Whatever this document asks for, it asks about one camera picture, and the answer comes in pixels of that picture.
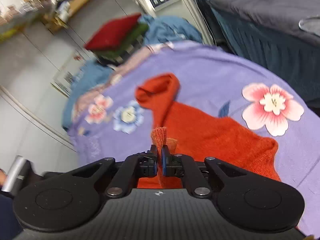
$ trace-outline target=bed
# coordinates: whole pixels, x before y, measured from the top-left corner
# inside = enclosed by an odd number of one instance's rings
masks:
[[[284,79],[320,108],[320,38],[299,29],[318,14],[320,0],[210,0],[232,51]]]
[[[256,134],[278,142],[274,168],[281,181],[298,189],[306,202],[298,227],[306,235],[319,237],[320,118],[281,78],[218,47],[180,41],[153,47],[152,51],[122,78],[113,76],[114,82],[78,113],[68,134],[79,153],[80,164],[104,157],[123,161],[131,154],[150,148],[153,115],[151,110],[137,104],[135,90],[146,79],[170,72],[180,81],[178,102],[214,117],[229,116]],[[254,98],[256,95],[252,96],[252,91],[261,87],[267,90],[276,88],[280,94],[286,91],[287,100],[291,100],[295,109],[287,113],[286,121],[279,122],[281,125],[277,128],[267,120],[259,123],[259,116],[255,118],[255,112],[250,110],[259,101]],[[95,104],[103,105],[106,113],[91,115]],[[120,122],[124,109],[131,107],[137,112],[135,122],[130,125]]]

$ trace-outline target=orange sweater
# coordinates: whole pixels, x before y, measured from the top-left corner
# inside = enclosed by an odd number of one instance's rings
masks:
[[[147,80],[136,89],[139,104],[153,111],[154,143],[158,154],[166,137],[177,140],[176,153],[190,155],[195,161],[213,156],[240,168],[280,180],[274,169],[278,144],[272,138],[256,135],[229,117],[215,118],[199,109],[174,101],[180,83],[172,73]],[[158,172],[154,179],[139,180],[139,187],[170,187]]]

